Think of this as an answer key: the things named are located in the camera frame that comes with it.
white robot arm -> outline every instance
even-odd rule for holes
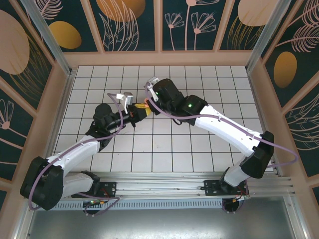
[[[200,117],[180,121],[214,133],[244,154],[243,161],[225,171],[217,190],[227,193],[249,177],[261,178],[263,176],[273,154],[273,148],[259,142],[256,138],[263,138],[273,142],[274,138],[271,133],[265,132],[264,134],[260,134],[259,132],[249,130],[228,119],[197,96],[184,97],[170,79],[160,81],[154,78],[150,82],[152,86],[149,87],[149,90],[152,93],[153,100],[161,110],[173,116],[216,116],[216,119]],[[135,126],[135,123],[143,120],[151,111],[156,115],[159,114],[159,111],[152,107],[150,102],[148,102],[149,108],[139,108],[139,104],[132,104],[133,96],[131,93],[119,94],[117,98],[124,102],[125,110],[122,111],[124,125],[131,123]],[[222,118],[251,133],[253,137],[247,136],[240,130],[230,126],[221,120]],[[94,195],[99,190],[99,179],[91,172],[83,171],[73,176],[67,176],[74,166],[87,157],[101,151],[110,141],[110,139],[102,141],[94,139],[111,135],[110,131],[116,129],[120,124],[119,113],[113,113],[107,104],[97,106],[93,120],[86,135],[76,143],[80,143],[80,146],[73,150],[70,150],[73,146],[66,149],[64,152],[67,151],[67,154],[62,158],[59,158],[59,155],[64,152],[47,159],[37,157],[32,161],[20,190],[23,196],[29,197],[30,189],[41,169],[56,158],[59,158],[58,161],[50,167],[45,178],[36,186],[32,197],[33,202],[49,210],[63,197],[88,191],[91,195]]]

decorative wallpaper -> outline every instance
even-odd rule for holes
[[[80,0],[34,2],[63,52],[97,51]]]
[[[37,109],[52,65],[7,1],[0,22],[0,77]]]
[[[153,0],[90,0],[105,51],[154,51]]]
[[[283,18],[281,19],[281,21],[280,21],[280,23],[279,23],[277,29],[275,30],[274,34],[272,35],[272,37],[270,38],[268,44],[266,45],[266,47],[265,47],[263,53],[261,54],[261,57],[262,57],[262,58],[264,58],[264,56],[265,56],[265,54],[267,53],[267,51],[268,51],[270,45],[273,43],[273,40],[274,40],[275,36],[278,34],[280,28],[283,26],[283,24],[284,24],[284,22],[285,22],[287,16],[289,15],[289,13],[290,13],[291,9],[293,8],[293,6],[295,5],[296,1],[297,1],[297,0],[291,0],[287,11],[284,13],[284,16],[283,16]]]
[[[225,0],[163,0],[162,49],[212,50]]]
[[[319,70],[319,1],[305,0],[265,66],[283,107]]]
[[[12,180],[33,117],[0,89],[0,178]]]
[[[278,0],[236,0],[220,50],[252,50]]]
[[[308,177],[319,174],[319,84],[286,114]]]
[[[1,212],[1,208],[2,208],[2,205],[4,203],[4,200],[5,200],[5,197],[6,197],[6,191],[0,190],[0,212]]]

grid floor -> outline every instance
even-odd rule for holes
[[[136,102],[143,102],[145,82],[153,76],[171,78],[185,96],[197,95],[235,122],[262,132],[243,66],[80,66],[54,154],[84,136],[98,104],[108,103],[117,111],[107,93],[131,92]],[[235,147],[206,130],[151,114],[136,128],[127,125],[73,171],[222,172],[242,158]]]

purple cable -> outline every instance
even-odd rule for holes
[[[84,193],[77,193],[77,195],[80,195],[80,196],[84,196],[84,197],[87,197],[87,198],[93,198],[93,199],[99,199],[99,200],[112,200],[112,199],[116,199],[115,202],[113,202],[111,205],[109,205],[106,209],[103,209],[95,214],[92,214],[91,217],[95,217],[95,216],[98,216],[98,215],[101,215],[103,213],[106,213],[111,207],[113,207],[119,200],[120,198],[118,197],[115,197],[115,198],[101,198],[101,197],[94,197],[94,196],[89,196],[89,195],[86,195]],[[90,215],[88,214],[87,212],[87,209],[90,205],[87,205],[85,208],[84,208],[84,212],[86,214],[86,216]]]
[[[81,145],[85,144],[85,143],[89,143],[89,142],[93,142],[93,141],[101,141],[101,140],[105,140],[105,139],[109,139],[109,138],[112,138],[114,136],[116,136],[120,131],[121,129],[123,128],[123,115],[122,115],[122,112],[121,112],[121,109],[118,105],[118,103],[116,102],[116,100],[114,100],[113,96],[116,96],[116,94],[110,94],[108,93],[108,96],[112,99],[112,101],[115,103],[118,111],[119,111],[119,114],[120,114],[120,119],[121,119],[121,123],[120,123],[120,127],[119,129],[112,135],[110,136],[107,136],[107,137],[102,137],[102,138],[93,138],[93,139],[89,139],[89,140],[86,140],[86,141],[83,141],[79,144],[76,144],[75,146],[69,148],[68,150],[66,150],[64,153],[62,153],[60,156],[58,156],[56,159],[54,159],[52,162],[50,162],[40,173],[39,175],[37,176],[37,178],[35,179],[34,181],[34,184],[31,188],[31,191],[30,191],[30,194],[29,194],[29,200],[28,200],[28,205],[29,205],[29,208],[30,210],[32,211],[35,211],[35,210],[38,210],[40,208],[39,207],[33,207],[32,205],[32,197],[33,197],[33,193],[34,193],[34,190],[35,190],[35,187],[36,185],[38,184],[38,182],[40,181],[41,177],[43,176],[43,174],[45,173],[45,171],[51,167],[55,162],[57,162],[59,159],[62,159],[66,154],[68,154],[69,152],[71,152],[72,150],[76,149],[77,147],[80,147]]]
[[[186,119],[186,120],[190,120],[190,119],[200,118],[200,117],[208,117],[208,118],[218,119],[218,120],[220,120],[220,121],[223,121],[223,122],[228,123],[229,125],[235,127],[237,130],[241,131],[242,133],[246,134],[247,136],[249,136],[249,137],[251,137],[251,138],[254,138],[254,139],[256,139],[256,140],[258,140],[258,141],[260,141],[260,142],[263,142],[263,143],[265,143],[265,144],[268,144],[268,145],[270,145],[270,146],[272,146],[272,147],[277,147],[277,148],[280,148],[280,149],[282,149],[282,150],[285,150],[285,151],[287,151],[287,152],[289,152],[289,153],[292,153],[292,154],[295,156],[295,158],[294,158],[293,161],[290,161],[290,162],[287,162],[287,163],[279,163],[279,164],[269,165],[269,166],[267,166],[267,168],[275,168],[275,167],[279,167],[279,166],[286,166],[286,165],[290,165],[290,164],[296,163],[296,162],[298,161],[298,158],[299,158],[298,155],[297,155],[295,152],[293,152],[292,150],[287,149],[287,148],[285,148],[285,147],[282,147],[282,146],[280,146],[280,145],[277,145],[277,144],[268,142],[268,141],[266,141],[266,140],[264,140],[264,139],[262,139],[262,138],[254,137],[254,135],[252,135],[251,133],[249,133],[249,132],[247,132],[246,130],[242,129],[241,127],[235,125],[233,122],[228,121],[227,119],[220,118],[220,117],[218,117],[218,116],[213,116],[213,115],[196,115],[196,116],[179,117],[179,116],[173,116],[173,115],[171,115],[171,114],[166,113],[165,111],[161,110],[161,108],[159,108],[159,107],[154,103],[154,101],[151,99],[151,97],[149,96],[148,84],[151,84],[151,83],[150,83],[150,82],[147,82],[147,83],[146,83],[146,85],[145,85],[145,94],[146,94],[146,96],[147,96],[149,102],[151,103],[151,105],[152,105],[155,109],[157,109],[159,112],[161,112],[163,115],[165,115],[165,116],[167,116],[167,117],[170,117],[170,118],[172,118],[172,119],[176,119],[176,120],[180,120],[180,119],[181,119],[181,120],[185,120],[185,119]]]

